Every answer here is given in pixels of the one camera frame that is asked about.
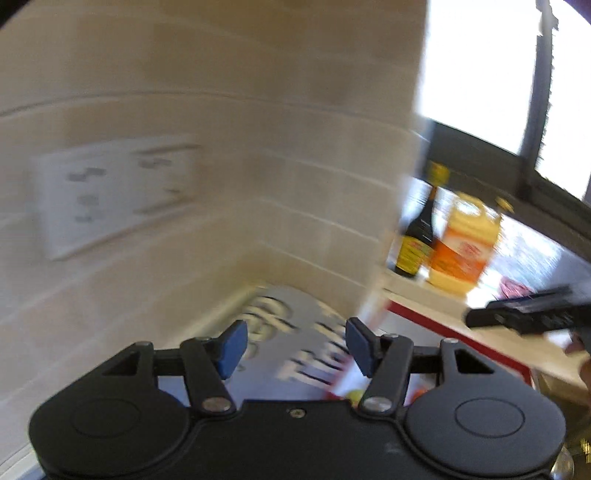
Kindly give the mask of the person's right hand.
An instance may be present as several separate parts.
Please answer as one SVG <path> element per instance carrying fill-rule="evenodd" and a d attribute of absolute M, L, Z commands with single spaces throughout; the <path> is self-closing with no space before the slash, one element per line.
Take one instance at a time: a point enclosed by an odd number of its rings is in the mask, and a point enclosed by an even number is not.
<path fill-rule="evenodd" d="M 570 342 L 564 348 L 564 352 L 566 355 L 573 355 L 575 353 L 586 352 L 587 349 L 585 344 L 581 338 L 581 336 L 575 332 L 570 334 Z"/>

